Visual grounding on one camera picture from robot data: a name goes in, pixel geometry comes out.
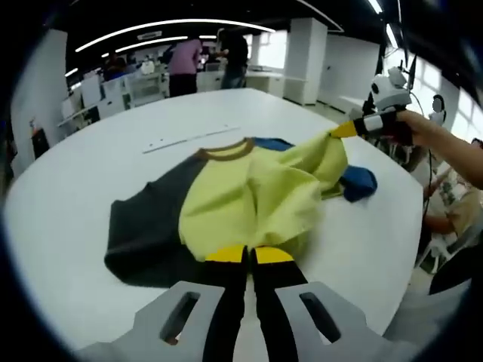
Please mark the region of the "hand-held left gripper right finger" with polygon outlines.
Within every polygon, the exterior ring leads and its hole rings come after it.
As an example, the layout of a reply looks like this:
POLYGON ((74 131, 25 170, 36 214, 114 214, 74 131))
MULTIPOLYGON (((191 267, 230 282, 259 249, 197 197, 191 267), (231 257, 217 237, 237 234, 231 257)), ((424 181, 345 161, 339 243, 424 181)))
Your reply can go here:
POLYGON ((363 311, 321 282, 309 282, 275 247, 252 251, 257 316, 270 361, 410 361, 408 342, 368 327, 363 311))

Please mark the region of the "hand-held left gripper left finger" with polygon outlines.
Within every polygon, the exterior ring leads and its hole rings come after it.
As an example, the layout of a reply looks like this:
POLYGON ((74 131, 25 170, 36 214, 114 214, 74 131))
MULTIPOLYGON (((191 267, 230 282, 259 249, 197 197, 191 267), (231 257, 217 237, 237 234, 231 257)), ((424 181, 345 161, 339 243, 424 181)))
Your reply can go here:
POLYGON ((231 361, 248 276, 246 247, 227 247, 134 315, 132 328, 111 342, 79 350, 80 361, 231 361))

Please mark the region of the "person's right hand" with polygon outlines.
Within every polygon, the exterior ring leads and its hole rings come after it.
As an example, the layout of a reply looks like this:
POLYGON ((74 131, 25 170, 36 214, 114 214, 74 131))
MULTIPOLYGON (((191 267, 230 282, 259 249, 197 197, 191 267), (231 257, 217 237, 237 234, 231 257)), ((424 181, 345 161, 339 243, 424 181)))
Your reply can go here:
POLYGON ((413 144, 430 146, 435 125, 429 119, 410 110, 398 112, 396 119, 409 126, 413 144))

